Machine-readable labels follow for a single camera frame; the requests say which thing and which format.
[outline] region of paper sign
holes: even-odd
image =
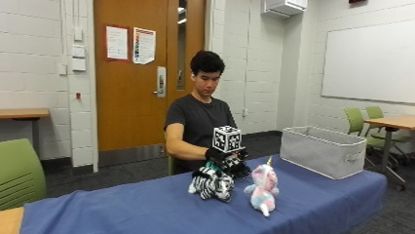
[[[155,57],[155,31],[136,27],[133,29],[132,61],[146,64]]]
[[[129,60],[129,29],[106,26],[106,59]]]

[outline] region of unicorn horn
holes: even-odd
[[[270,156],[270,159],[269,159],[269,162],[267,162],[267,165],[271,167],[271,163],[273,163],[273,156]]]

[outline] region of man's hand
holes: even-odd
[[[222,162],[230,155],[230,153],[223,153],[214,147],[210,147],[205,152],[205,158],[207,161]]]

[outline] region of mesh storage bin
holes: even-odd
[[[292,164],[330,178],[363,171],[366,139],[315,127],[283,129],[281,156]]]

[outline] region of zebra toy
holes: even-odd
[[[199,192],[203,200],[210,197],[215,197],[222,202],[231,200],[234,180],[229,175],[211,168],[201,167],[193,172],[191,177],[189,193]]]

